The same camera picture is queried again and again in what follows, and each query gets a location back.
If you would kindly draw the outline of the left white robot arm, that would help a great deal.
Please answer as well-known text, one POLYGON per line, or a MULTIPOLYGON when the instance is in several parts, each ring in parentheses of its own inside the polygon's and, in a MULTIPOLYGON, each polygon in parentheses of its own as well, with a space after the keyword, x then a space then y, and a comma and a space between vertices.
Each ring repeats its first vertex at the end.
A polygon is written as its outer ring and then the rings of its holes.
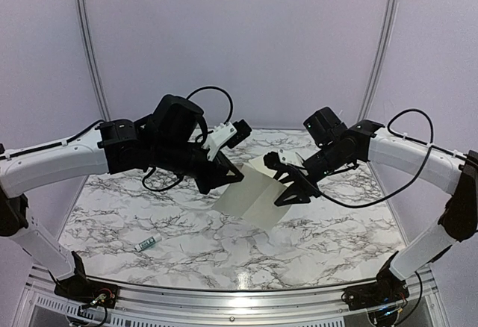
POLYGON ((153 113, 132 122, 95 122, 71 137, 24 149, 1 150, 1 236, 46 267, 79 301, 94 294, 81 258, 62 247, 28 210, 26 192, 86 175, 162 169, 193 178, 201 194, 240 182, 243 174, 223 154, 252 129, 244 121, 208 128, 191 100, 166 95, 153 113))

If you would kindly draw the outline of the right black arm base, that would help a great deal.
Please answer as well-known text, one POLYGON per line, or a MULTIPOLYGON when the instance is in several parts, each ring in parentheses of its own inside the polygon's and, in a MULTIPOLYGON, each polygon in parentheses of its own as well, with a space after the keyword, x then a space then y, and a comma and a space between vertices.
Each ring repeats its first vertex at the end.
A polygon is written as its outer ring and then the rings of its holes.
POLYGON ((399 280, 390 270, 393 254, 376 274, 371 283, 346 287, 341 301, 347 304, 350 311, 373 308, 392 302, 404 301, 409 297, 409 290, 404 280, 399 280))

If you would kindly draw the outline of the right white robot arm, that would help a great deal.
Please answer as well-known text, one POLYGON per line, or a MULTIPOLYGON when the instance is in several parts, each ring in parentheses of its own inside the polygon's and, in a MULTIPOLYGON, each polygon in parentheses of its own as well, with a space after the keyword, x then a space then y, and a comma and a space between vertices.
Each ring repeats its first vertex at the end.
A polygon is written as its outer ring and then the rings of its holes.
POLYGON ((355 169, 359 162, 374 162, 423 179, 450 195, 443 214, 405 249, 390 257, 370 286, 370 297, 385 303, 422 266, 438 260, 455 243, 477 232, 477 153, 438 148, 430 137, 424 142, 391 130, 389 125, 363 119, 346 126, 329 107, 314 112, 304 123, 318 152, 307 159, 293 152, 270 152, 264 164, 274 179, 288 187, 275 200, 278 207, 307 204, 326 198, 319 181, 355 169))

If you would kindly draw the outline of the white letter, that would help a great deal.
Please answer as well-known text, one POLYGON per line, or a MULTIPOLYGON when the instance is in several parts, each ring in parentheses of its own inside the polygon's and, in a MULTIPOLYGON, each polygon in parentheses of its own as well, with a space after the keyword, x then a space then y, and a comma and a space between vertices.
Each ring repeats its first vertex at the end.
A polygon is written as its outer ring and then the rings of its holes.
POLYGON ((230 184, 212 208, 262 230, 271 230, 291 209, 291 205, 275 205, 286 186, 273 179, 273 171, 268 168, 256 169, 245 163, 240 165, 240 172, 243 180, 230 184))

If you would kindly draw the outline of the green white glue stick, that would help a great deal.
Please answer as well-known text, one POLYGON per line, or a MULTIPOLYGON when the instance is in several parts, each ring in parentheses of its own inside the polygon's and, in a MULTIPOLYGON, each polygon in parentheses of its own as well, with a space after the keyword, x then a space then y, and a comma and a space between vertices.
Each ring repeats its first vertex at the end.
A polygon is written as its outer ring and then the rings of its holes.
POLYGON ((144 241, 138 243, 134 248, 137 252, 142 252, 146 249, 153 247, 156 243, 162 240, 160 235, 155 235, 153 237, 149 237, 144 241))

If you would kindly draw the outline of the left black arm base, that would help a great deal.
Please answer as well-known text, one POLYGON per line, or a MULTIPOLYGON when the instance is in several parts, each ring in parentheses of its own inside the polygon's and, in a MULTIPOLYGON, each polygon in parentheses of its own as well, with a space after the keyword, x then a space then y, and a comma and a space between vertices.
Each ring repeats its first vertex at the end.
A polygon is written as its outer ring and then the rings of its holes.
POLYGON ((76 252, 72 252, 72 259, 74 261, 72 276, 58 279, 49 273, 55 283, 55 294, 81 302, 83 308, 96 306, 114 308, 117 303, 119 286, 88 278, 83 261, 76 252))

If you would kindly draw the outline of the cream paper envelope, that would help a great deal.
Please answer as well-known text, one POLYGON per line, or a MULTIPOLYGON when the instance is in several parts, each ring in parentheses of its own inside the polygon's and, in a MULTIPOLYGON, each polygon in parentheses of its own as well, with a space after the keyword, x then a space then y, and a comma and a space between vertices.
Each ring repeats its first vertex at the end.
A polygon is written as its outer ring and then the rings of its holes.
POLYGON ((270 169, 268 167, 266 167, 265 163, 264 163, 264 156, 258 156, 256 158, 253 158, 253 159, 250 159, 248 161, 248 164, 255 170, 257 170, 258 172, 260 172, 261 174, 264 174, 266 176, 268 176, 269 178, 274 178, 275 174, 277 173, 276 170, 273 170, 273 169, 270 169))

